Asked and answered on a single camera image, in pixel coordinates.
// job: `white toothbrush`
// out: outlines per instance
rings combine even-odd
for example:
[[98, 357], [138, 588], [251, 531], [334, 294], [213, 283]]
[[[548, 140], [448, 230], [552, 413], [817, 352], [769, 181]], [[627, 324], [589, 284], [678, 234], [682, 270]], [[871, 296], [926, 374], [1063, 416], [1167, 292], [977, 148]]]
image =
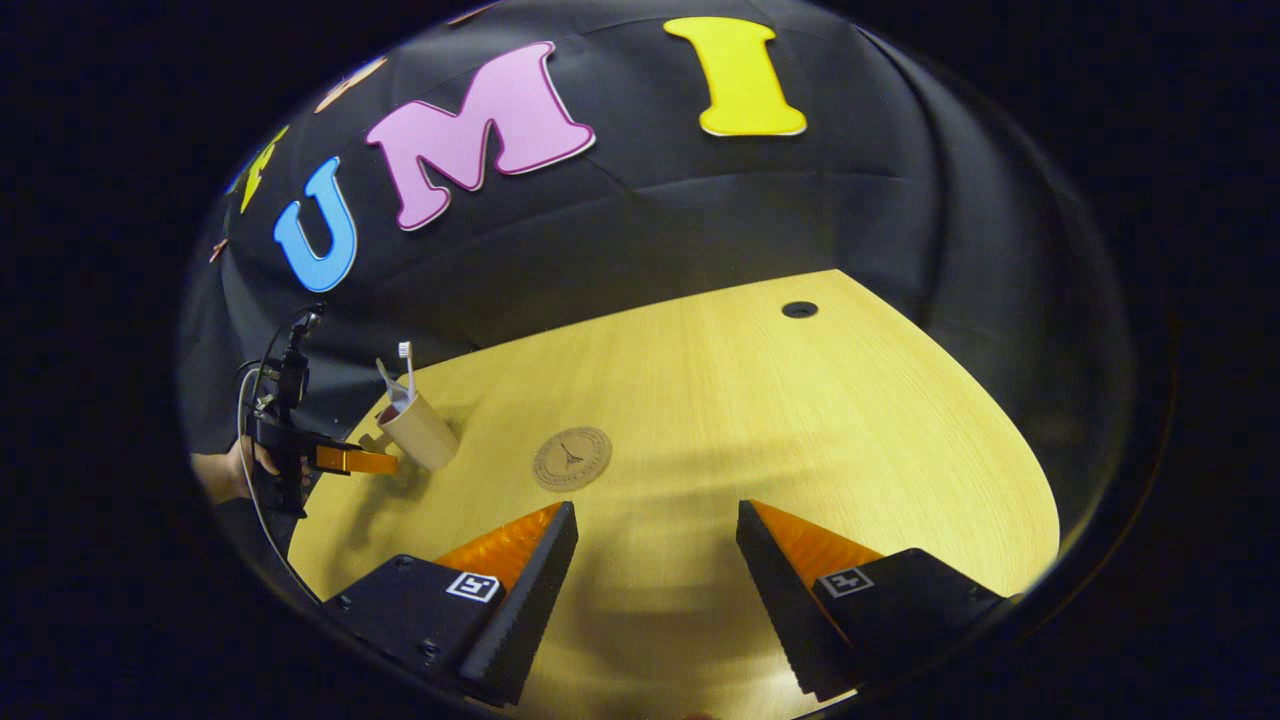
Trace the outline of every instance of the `white toothbrush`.
[[401, 357], [404, 359], [404, 368], [408, 370], [408, 398], [413, 400], [413, 343], [404, 341], [399, 345]]

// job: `cork coaster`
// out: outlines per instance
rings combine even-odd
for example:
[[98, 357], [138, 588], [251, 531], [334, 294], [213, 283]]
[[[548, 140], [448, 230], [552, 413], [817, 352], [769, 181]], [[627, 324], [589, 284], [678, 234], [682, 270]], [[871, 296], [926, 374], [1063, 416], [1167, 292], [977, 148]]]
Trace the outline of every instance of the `cork coaster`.
[[534, 456], [538, 484], [553, 492], [575, 491], [600, 477], [613, 443], [598, 428], [570, 428], [543, 443]]

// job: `paper cup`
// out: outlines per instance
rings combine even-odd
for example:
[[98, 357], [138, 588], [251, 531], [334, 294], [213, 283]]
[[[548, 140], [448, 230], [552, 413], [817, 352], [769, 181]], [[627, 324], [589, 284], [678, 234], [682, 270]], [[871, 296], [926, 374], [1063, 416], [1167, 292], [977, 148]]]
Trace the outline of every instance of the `paper cup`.
[[458, 438], [421, 395], [415, 395], [403, 413], [388, 405], [378, 415], [378, 427], [428, 470], [445, 466], [458, 451]]

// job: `blue letter u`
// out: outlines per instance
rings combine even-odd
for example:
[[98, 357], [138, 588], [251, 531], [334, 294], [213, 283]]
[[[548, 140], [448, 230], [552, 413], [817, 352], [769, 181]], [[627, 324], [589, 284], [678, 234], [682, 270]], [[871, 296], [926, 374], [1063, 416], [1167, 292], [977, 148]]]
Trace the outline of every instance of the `blue letter u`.
[[356, 263], [356, 223], [351, 219], [347, 201], [338, 190], [338, 158], [329, 158], [316, 168], [303, 191], [320, 204], [320, 214], [333, 234], [333, 247], [320, 258], [311, 250], [307, 236], [298, 223], [301, 205], [294, 200], [275, 220], [275, 242], [284, 247], [284, 256], [293, 274], [312, 292], [328, 292], [347, 277]]

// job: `pink letter m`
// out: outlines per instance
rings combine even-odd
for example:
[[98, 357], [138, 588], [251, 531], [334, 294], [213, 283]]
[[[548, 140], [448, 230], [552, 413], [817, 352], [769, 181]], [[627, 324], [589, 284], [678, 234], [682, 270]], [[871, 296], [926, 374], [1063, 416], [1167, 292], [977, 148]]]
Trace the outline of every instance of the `pink letter m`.
[[396, 219], [402, 229], [417, 229], [449, 206], [449, 191], [431, 184], [419, 160], [470, 191], [480, 190], [490, 124], [502, 142], [495, 165], [508, 176], [558, 163], [595, 142], [590, 127], [568, 117], [547, 74], [553, 50], [550, 42], [534, 42], [481, 65], [457, 115], [413, 101], [369, 131], [365, 140], [381, 146], [399, 192]]

